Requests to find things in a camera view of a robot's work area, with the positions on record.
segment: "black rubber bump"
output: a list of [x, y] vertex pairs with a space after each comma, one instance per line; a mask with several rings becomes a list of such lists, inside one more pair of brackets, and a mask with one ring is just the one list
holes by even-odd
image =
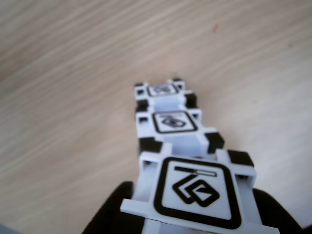
[[175, 78], [173, 78], [172, 79], [173, 81], [183, 81], [181, 78], [179, 78], [179, 77], [175, 77]]
[[153, 137], [144, 137], [139, 139], [139, 152], [143, 151], [160, 153], [162, 142], [155, 141]]
[[209, 141], [208, 153], [214, 154], [217, 149], [222, 149], [224, 146], [224, 139], [220, 133], [205, 133], [205, 137]]
[[247, 152], [228, 150], [232, 163], [254, 166], [252, 159]]
[[197, 108], [197, 97], [195, 94], [186, 94], [186, 107], [188, 109]]
[[143, 83], [136, 83], [135, 87], [143, 86]]
[[136, 104], [137, 104], [136, 112], [145, 112], [145, 111], [147, 111], [148, 100], [146, 100], [146, 99], [140, 100], [140, 101], [137, 101]]

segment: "wood grain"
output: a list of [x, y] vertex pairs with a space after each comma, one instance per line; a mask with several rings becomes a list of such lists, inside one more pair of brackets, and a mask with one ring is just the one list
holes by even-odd
[[173, 76], [311, 224], [310, 0], [1, 1], [0, 223], [81, 233], [137, 177], [133, 84]]

